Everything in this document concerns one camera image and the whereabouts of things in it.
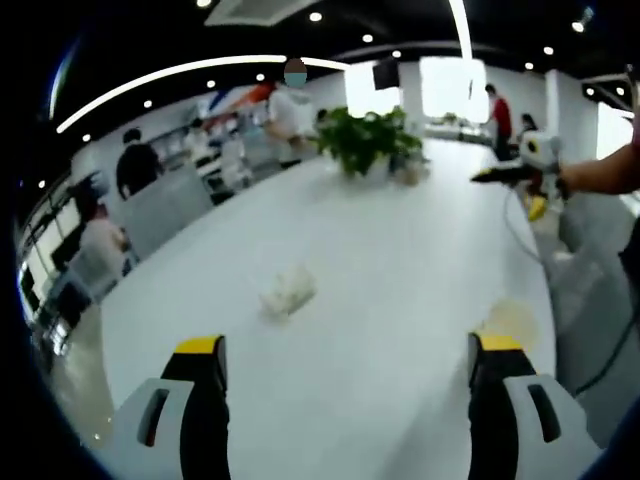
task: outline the curved light strip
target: curved light strip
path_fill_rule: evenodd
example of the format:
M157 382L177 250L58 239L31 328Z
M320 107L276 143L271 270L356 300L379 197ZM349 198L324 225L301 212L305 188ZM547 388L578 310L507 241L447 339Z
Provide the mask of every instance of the curved light strip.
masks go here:
M351 65L348 63L334 62L333 60L322 60L320 58L302 57L302 63L312 67L332 68L333 70L347 70Z
M467 12L464 9L464 0L449 0L453 19L456 22L456 30L458 30L458 39L460 40L460 49L462 50L462 58L471 60L471 35L469 34L469 23L467 22Z
M153 82L160 78L175 75L176 73L188 72L190 70L197 70L199 68L218 67L222 65L234 65L239 63L283 63L287 60L284 55L238 55L235 57L220 57L210 58L207 60L198 60L197 62L183 63L182 65L175 65L173 67L158 70L157 72L149 73L135 80L131 80L119 87L109 90L107 93L100 95L95 100L87 103L84 107L78 110L76 113L67 118L64 122L58 125L56 132L62 133L75 122L84 117L87 113L98 108L105 102L112 100L118 95L122 95L129 90L133 90L145 83Z
M60 91L60 83L62 79L62 68L62 65L58 67L56 76L53 78L53 85L49 96L49 120L53 118L53 112L56 110L56 102L58 101L58 92Z

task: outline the ceiling light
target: ceiling light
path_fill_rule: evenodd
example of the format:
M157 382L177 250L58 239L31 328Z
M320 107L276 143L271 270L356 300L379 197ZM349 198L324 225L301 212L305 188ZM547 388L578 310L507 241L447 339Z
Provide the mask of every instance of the ceiling light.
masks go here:
M456 30L458 31L458 41L460 42L460 50L462 50L462 58L471 60L473 53L471 51L471 35L469 35L469 22L467 22L467 12L464 9L463 0L449 0L449 6L453 13L453 19L456 22Z
M107 93L103 93L98 98L87 103L80 110L60 123L60 125L56 127L56 132L64 132L67 128L69 128L71 125L76 123L88 113L98 108L100 105L105 104L118 95L122 95L129 90L133 90L136 87L153 82L154 80L159 80L161 78L176 75L178 73L189 72L191 70L198 70L200 68L219 67L222 65L238 65L244 63L284 63L286 61L287 57L285 55L237 55L233 57L209 58L206 60L198 60L196 62L183 63L181 65L174 65L173 67L164 68L162 70L143 75L142 77L136 78L135 80L131 80L130 82L122 84L119 87L114 88L113 90L109 90ZM314 65L309 63L310 61L313 61L316 62L315 65L319 67L332 68L335 70L346 70L346 67L348 67L348 65L344 63L332 62L329 60L316 58L307 58L303 61L307 65Z

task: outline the hand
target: hand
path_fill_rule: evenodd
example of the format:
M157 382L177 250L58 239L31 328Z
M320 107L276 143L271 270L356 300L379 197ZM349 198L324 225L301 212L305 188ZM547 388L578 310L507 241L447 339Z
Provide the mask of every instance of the hand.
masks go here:
M294 135L293 137L289 138L289 145L291 145L291 148L293 148L294 150L302 150L305 148L306 141L300 135Z

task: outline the black monitor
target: black monitor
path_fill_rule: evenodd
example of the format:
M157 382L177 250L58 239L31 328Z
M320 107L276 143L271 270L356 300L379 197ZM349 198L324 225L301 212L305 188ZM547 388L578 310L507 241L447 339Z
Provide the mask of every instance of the black monitor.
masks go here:
M23 292L29 292L33 289L33 275L31 274L31 270L28 268L25 269L24 275L22 275L22 280L20 280L20 287Z
M382 60L373 67L373 83L376 90L400 86L400 74L398 72L398 62L393 58Z
M80 250L80 238L84 231L84 225L80 224L67 235L58 248L51 253L51 261L59 272L66 270L67 262Z
M31 310L34 313L37 312L38 308L40 308L40 299L38 298L38 295L36 295L33 290L27 290L24 292L24 298L29 304Z

